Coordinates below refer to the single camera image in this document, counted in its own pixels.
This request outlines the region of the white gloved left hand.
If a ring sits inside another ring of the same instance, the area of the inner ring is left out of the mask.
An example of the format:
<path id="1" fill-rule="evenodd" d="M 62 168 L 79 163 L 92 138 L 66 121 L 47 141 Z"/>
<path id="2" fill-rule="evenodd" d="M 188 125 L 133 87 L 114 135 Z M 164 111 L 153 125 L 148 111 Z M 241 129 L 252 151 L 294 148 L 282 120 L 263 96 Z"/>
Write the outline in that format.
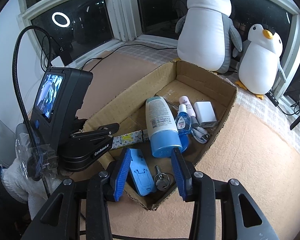
<path id="1" fill-rule="evenodd" d="M 47 201 L 44 184 L 30 177 L 27 162 L 31 160 L 30 137 L 25 124 L 15 130 L 16 158 L 9 168 L 3 168 L 0 178 L 8 194 L 18 202 L 26 204 L 31 218 L 34 218 Z"/>

